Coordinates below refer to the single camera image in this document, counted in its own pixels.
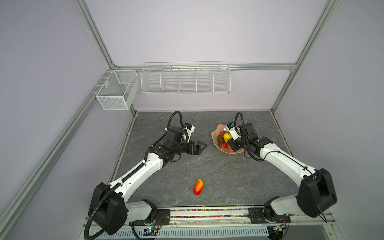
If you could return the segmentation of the yellow fake fruit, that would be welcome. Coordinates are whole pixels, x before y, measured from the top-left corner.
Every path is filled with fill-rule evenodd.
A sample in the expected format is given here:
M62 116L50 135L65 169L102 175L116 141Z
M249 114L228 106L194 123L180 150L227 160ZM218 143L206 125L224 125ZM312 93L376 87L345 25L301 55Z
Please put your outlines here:
M229 134L229 133L225 133L225 134L223 135L223 139L224 139L225 142L228 142L228 141L231 140L232 138L233 138L232 135Z
M218 137L218 145L221 147L223 143L223 136Z

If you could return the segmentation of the red fake grape bunch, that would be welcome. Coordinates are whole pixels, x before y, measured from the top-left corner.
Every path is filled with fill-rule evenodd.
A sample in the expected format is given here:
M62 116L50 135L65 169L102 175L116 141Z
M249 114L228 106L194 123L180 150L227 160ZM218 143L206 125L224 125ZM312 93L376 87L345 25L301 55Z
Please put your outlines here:
M228 133L228 132L225 132L225 131L222 131L219 133L219 135L217 136L217 143L218 143L218 137L219 136L223 136L225 133ZM223 139L223 143L222 143L222 146L221 146L222 149L230 149L228 147L228 142L225 142L224 139Z

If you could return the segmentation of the red yellow fake mango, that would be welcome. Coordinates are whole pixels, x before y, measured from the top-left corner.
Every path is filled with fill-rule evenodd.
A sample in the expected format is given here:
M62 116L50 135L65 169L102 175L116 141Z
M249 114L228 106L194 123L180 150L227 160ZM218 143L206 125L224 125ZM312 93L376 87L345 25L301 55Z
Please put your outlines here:
M203 189L204 189L204 182L203 182L203 180L198 179L197 183L196 183L196 185L194 187L194 194L195 195L200 195L201 192L203 191Z

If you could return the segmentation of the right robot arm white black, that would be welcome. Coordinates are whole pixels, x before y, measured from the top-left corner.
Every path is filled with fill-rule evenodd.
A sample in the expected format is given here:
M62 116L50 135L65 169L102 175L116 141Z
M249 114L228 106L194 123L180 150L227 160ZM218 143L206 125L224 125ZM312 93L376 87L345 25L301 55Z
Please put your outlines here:
M227 124L226 129L232 136L227 140L232 150L243 149L250 159L269 162L299 187L297 194L267 201L259 217L274 223L284 215L305 214L327 221L324 211L338 201L329 171L306 165L281 150L272 140L258 136L253 124L244 122L241 112L236 114L233 122Z

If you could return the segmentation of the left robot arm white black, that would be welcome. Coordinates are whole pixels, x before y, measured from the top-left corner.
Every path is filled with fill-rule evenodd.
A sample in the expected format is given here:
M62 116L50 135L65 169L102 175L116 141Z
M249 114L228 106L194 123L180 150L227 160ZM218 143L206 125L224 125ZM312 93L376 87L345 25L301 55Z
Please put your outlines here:
M137 221L156 222L157 206L147 199L130 203L132 194L167 163L175 162L175 156L198 156L207 147L200 141L191 141L193 125L180 120L180 126L171 126L176 115L181 117L182 113L171 114L164 134L146 149L144 158L136 166L109 184L100 183L95 187L84 229L86 240L94 240L103 233L113 235L126 222L132 225Z

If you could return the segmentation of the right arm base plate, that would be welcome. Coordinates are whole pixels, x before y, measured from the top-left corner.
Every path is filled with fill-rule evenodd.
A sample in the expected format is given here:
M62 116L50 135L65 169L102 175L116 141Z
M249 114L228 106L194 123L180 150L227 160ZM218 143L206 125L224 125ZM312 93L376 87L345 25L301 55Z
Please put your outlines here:
M277 215L272 209L265 207L248 208L247 217L252 224L288 224L291 222L289 215Z

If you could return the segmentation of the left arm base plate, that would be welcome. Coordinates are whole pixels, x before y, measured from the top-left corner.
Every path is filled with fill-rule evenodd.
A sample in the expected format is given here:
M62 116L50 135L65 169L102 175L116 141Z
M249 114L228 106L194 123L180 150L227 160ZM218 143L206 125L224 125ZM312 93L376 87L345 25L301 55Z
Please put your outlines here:
M134 221L135 226L168 226L171 219L170 209L157 209L153 214L150 214L147 220Z

